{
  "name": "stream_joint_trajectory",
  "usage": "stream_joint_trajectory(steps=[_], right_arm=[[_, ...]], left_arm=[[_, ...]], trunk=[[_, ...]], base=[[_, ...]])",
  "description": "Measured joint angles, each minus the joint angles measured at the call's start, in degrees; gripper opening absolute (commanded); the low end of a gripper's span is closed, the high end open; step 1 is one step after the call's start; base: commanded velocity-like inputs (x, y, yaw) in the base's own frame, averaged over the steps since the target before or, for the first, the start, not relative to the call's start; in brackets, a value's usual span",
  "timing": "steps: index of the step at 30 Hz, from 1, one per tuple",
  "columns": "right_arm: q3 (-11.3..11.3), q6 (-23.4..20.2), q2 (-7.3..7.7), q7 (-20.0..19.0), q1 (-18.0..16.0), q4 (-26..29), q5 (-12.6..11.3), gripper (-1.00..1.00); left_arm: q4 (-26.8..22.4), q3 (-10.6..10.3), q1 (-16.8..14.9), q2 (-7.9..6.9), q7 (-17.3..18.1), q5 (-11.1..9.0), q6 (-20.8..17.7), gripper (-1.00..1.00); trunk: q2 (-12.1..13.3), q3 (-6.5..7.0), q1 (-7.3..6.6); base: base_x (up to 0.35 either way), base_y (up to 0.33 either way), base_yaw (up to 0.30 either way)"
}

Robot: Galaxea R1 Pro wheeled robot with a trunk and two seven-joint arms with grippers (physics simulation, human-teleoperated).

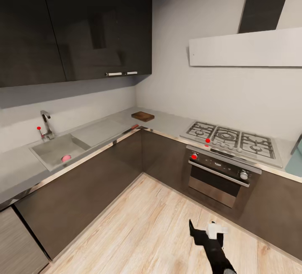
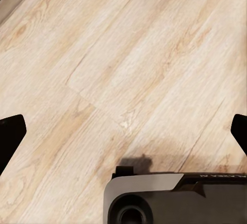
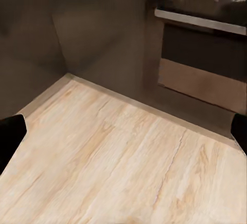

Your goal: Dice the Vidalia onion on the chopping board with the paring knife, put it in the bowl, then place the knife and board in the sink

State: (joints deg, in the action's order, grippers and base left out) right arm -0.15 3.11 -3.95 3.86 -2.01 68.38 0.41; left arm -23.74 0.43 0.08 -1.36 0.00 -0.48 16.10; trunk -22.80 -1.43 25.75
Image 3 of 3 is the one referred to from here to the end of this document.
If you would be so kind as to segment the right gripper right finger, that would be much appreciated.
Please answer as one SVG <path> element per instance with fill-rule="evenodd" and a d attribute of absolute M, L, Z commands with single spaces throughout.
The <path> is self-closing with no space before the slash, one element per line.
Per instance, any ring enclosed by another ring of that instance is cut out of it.
<path fill-rule="evenodd" d="M 243 149 L 243 152 L 247 155 L 247 116 L 240 114 L 234 115 L 231 133 Z"/>

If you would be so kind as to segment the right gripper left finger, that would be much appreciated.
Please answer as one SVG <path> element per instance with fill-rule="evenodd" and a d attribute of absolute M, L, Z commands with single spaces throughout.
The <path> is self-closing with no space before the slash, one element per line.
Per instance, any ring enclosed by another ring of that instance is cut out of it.
<path fill-rule="evenodd" d="M 0 175 L 27 133 L 22 114 L 0 120 Z"/>

